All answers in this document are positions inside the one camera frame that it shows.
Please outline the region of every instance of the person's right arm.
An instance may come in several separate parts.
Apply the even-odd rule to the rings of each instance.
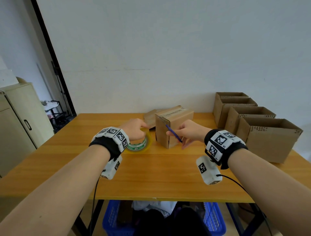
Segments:
[[[191,120],[175,130],[186,140],[204,142],[211,129]],[[231,154],[228,166],[260,209],[283,235],[308,235],[311,232],[311,190],[274,165],[246,149]]]

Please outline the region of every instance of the table leg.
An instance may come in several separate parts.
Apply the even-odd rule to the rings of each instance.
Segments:
[[[240,221],[240,218],[238,214],[236,213],[235,209],[233,208],[232,203],[226,203],[227,208],[229,210],[229,213],[231,215],[231,218],[235,224],[236,230],[239,235],[246,236],[246,235],[253,235],[255,231],[259,228],[259,226],[262,224],[262,222],[265,220],[264,214],[259,210],[256,204],[251,203],[251,208],[253,212],[255,213],[254,218],[252,221],[248,224],[246,229],[242,226],[242,223]]]
[[[75,233],[76,236],[89,236],[93,234],[99,213],[101,211],[101,207],[103,206],[104,200],[100,199],[98,200],[96,207],[94,209],[94,213],[93,213],[93,223],[92,223],[92,228],[91,225],[89,224],[89,226],[86,228],[85,224],[83,223],[80,214],[79,213],[78,217],[76,218],[73,226],[72,226],[72,231]]]

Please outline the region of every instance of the blue pen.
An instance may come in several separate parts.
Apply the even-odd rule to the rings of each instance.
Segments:
[[[173,133],[173,135],[178,139],[178,141],[180,141],[181,143],[183,142],[181,139],[180,139],[180,137],[171,129],[171,127],[169,127],[165,122],[164,122],[164,118],[163,117],[160,117],[160,116],[158,116],[159,118],[160,118],[160,120],[163,122],[163,124],[165,124],[165,126],[169,129],[169,131],[171,131],[172,133]]]

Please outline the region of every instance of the forearm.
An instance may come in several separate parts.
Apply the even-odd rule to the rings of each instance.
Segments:
[[[232,153],[230,170],[283,235],[311,232],[311,190],[248,150]]]
[[[29,194],[0,223],[0,234],[67,235],[109,158],[105,147],[90,146]]]

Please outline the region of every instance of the floor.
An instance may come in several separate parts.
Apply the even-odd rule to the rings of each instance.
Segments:
[[[5,218],[7,214],[22,200],[22,198],[0,198],[0,222]],[[94,229],[93,236],[106,236],[106,232],[102,228],[102,220],[107,209],[108,201],[104,201],[102,210],[98,217],[97,224]],[[234,223],[231,219],[229,211],[226,207],[225,203],[219,203],[220,210],[222,212],[222,216],[225,220],[227,232],[225,235],[227,236],[236,236],[238,235]],[[84,224],[88,225],[91,219],[91,210],[92,210],[92,201],[88,200],[84,205],[83,211],[81,212],[81,219]],[[269,236],[267,231],[265,230],[266,225],[262,225],[261,228],[255,233],[255,236]],[[68,236],[75,236],[75,234],[70,230]],[[274,234],[274,236],[282,236],[280,233]]]

